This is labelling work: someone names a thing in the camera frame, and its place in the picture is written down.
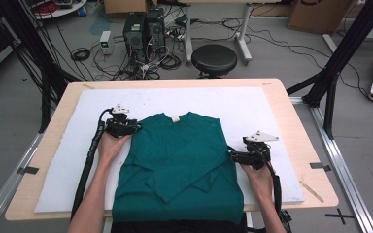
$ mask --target black tape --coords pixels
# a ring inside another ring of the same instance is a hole
[[[325,214],[325,216],[329,216],[329,217],[340,217],[341,218],[341,221],[342,223],[345,225],[345,220],[344,218],[356,218],[355,216],[345,216],[345,215],[342,215],[341,214],[341,210],[339,208],[337,208],[337,212],[338,212],[338,215],[333,215],[333,214]]]
[[[38,173],[38,170],[39,168],[34,168],[34,167],[25,167],[25,168],[19,168],[17,169],[17,173],[21,174],[21,175],[24,175],[25,173],[29,173],[29,174],[37,174]]]
[[[312,169],[321,169],[323,168],[324,171],[329,172],[331,171],[331,167],[329,165],[323,166],[322,163],[310,163]]]

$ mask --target human hand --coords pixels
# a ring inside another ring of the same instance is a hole
[[[98,145],[99,164],[110,166],[120,152],[123,144],[130,137],[130,135],[126,135],[122,138],[114,138],[109,133],[104,132]]]
[[[272,200],[272,177],[267,166],[263,166],[259,170],[249,165],[241,164],[241,167],[250,180],[251,188],[258,202]]]

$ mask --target concrete floor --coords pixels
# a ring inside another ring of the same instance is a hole
[[[98,35],[92,35],[90,32],[90,27],[94,25],[96,20],[99,20],[98,14],[99,9],[89,7],[86,17],[77,17],[71,14],[56,20],[71,49],[90,48],[92,43],[99,39]],[[331,55],[320,35],[287,30],[286,22],[285,18],[278,17],[257,18],[250,19],[249,26],[254,31],[269,30],[276,40],[287,41],[291,45],[308,46]],[[109,24],[114,36],[121,35],[123,24],[123,19],[114,19],[113,23]],[[72,64],[69,53],[54,25],[54,20],[45,21],[45,26],[56,47],[68,63]],[[194,28],[192,37],[227,38],[231,35],[230,31],[216,25]],[[249,31],[248,33],[269,38],[266,32],[252,33]],[[336,43],[341,40],[337,35],[334,35],[333,39]],[[193,41],[195,47],[208,43],[210,42]],[[237,50],[232,41],[217,43]],[[288,48],[278,47],[257,37],[252,37],[248,47],[253,61],[245,66],[239,56],[237,67],[226,75],[226,78],[279,78],[285,87],[291,87],[320,71],[311,57],[295,54]],[[313,55],[321,66],[325,65],[328,59],[312,50],[301,48],[295,50]],[[193,67],[186,66],[185,57],[179,51],[177,51],[177,55],[183,61],[182,66],[174,71],[159,70],[160,78],[194,79],[198,77],[199,72]],[[123,58],[124,44],[116,44],[114,55],[107,58],[105,66],[120,64]],[[364,42],[350,63],[359,72],[360,86],[369,91],[373,79],[373,42]],[[85,61],[84,64],[92,75],[99,74],[96,68],[90,66],[90,61]],[[85,73],[83,66],[80,64],[78,66]],[[68,66],[62,65],[62,67],[72,73]],[[342,76],[346,83],[357,84],[357,76],[350,67],[343,71]],[[308,88],[303,89],[293,96],[303,96],[308,93],[308,90]],[[41,122],[40,108],[41,99],[38,89],[18,62],[17,57],[13,54],[10,55],[0,65],[0,188],[37,134]],[[308,108],[295,106],[295,109],[322,163],[330,165],[322,139]],[[356,186],[373,218],[373,102],[368,101],[356,89],[345,86],[341,81],[337,86],[333,133],[355,179]],[[293,232],[360,232],[354,218],[345,218],[345,223],[343,223],[340,217],[325,216],[325,214],[337,215],[337,208],[345,216],[354,215],[336,175],[334,172],[327,174],[339,197],[339,205],[336,208],[290,210],[289,213],[293,218],[291,223]],[[259,214],[254,214],[254,221],[257,225],[262,224]],[[66,230],[68,222],[68,219],[10,222],[1,216],[0,232],[62,232]]]

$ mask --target green shirt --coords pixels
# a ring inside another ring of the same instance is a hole
[[[121,167],[114,221],[229,220],[244,208],[220,121],[188,113],[142,120]]]

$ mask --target round stool seat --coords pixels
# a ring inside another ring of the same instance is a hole
[[[210,77],[225,75],[237,65],[237,55],[225,46],[206,45],[196,49],[191,58],[193,66]]]

